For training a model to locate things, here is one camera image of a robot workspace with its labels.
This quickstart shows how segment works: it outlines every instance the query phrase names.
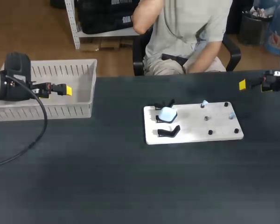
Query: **gray t-shirt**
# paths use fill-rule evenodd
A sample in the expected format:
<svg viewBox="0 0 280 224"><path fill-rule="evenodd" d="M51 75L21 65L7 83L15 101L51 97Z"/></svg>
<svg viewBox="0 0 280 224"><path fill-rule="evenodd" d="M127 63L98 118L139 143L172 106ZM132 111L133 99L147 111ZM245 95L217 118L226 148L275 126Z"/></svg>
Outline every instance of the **gray t-shirt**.
<svg viewBox="0 0 280 224"><path fill-rule="evenodd" d="M231 4L232 0L164 0L145 64L162 54L189 58L201 42L222 41Z"/></svg>

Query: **robotic arm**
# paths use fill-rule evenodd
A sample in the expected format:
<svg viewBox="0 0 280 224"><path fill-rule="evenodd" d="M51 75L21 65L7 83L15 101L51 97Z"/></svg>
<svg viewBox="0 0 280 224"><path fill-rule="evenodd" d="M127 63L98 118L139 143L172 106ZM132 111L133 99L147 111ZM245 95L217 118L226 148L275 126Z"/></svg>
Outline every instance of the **robotic arm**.
<svg viewBox="0 0 280 224"><path fill-rule="evenodd" d="M4 63L4 70L0 71L0 100L23 101L32 98L31 93L17 82L21 82L41 98L49 98L52 92L57 92L61 96L72 95L71 88L66 84L34 84L31 81L31 61L28 56L9 53Z"/></svg>
<svg viewBox="0 0 280 224"><path fill-rule="evenodd" d="M244 79L239 83L240 90L261 86L261 91L280 91L280 71L265 71L261 77Z"/></svg>

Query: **armrest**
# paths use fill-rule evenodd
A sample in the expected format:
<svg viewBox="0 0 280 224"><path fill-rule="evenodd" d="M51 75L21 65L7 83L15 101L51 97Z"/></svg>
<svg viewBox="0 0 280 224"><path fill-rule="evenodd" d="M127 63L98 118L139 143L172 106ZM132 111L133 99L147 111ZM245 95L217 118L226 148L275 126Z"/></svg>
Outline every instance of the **armrest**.
<svg viewBox="0 0 280 224"><path fill-rule="evenodd" d="M226 67L226 71L233 71L241 60L242 54L240 49L232 40L225 34L223 38L223 44L230 52L230 61Z"/></svg>
<svg viewBox="0 0 280 224"><path fill-rule="evenodd" d="M133 67L135 76L144 75L144 64L142 55L142 37L137 36L133 42Z"/></svg>

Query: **white board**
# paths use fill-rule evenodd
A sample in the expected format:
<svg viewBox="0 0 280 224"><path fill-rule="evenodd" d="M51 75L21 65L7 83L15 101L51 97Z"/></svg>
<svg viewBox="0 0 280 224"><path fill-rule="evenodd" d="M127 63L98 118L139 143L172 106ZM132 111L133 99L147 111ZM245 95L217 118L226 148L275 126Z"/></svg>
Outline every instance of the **white board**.
<svg viewBox="0 0 280 224"><path fill-rule="evenodd" d="M228 107L224 104L225 102L209 103L204 108L200 107L201 104L174 105L172 108L177 111L177 117L172 124L157 123L155 116L159 115L160 111L156 111L154 106L144 107L147 144L243 139L244 134L237 117L229 119L229 114L234 112L231 103L228 102ZM205 116L209 117L208 121L204 120ZM181 130L175 138L159 137L158 129L173 131L177 125L181 127ZM236 128L239 129L239 133L234 133Z"/></svg>

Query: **black cable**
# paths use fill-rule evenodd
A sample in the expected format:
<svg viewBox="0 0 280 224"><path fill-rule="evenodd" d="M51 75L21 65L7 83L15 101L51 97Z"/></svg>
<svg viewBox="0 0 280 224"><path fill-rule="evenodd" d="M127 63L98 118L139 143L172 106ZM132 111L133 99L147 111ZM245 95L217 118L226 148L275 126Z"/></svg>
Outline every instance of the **black cable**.
<svg viewBox="0 0 280 224"><path fill-rule="evenodd" d="M34 142L32 142L28 147L24 148L22 151L20 151L18 154L14 155L13 157L10 157L9 159L1 161L0 166L13 161L14 159L25 154L28 150L32 149L33 146L35 146L36 143L42 138L43 134L45 133L45 131L47 129L47 125L48 125L48 116L47 116L46 109L45 109L44 105L42 104L42 101L36 96L36 94L31 89L26 87L23 83L21 83L19 80L17 80L16 78L10 77L10 76L6 76L6 77L13 80L15 83L19 84L23 89L27 90L31 94L31 96L39 103L39 105L41 106L42 112L43 112L44 123L43 123L42 132L38 135L38 137L35 139Z"/></svg>

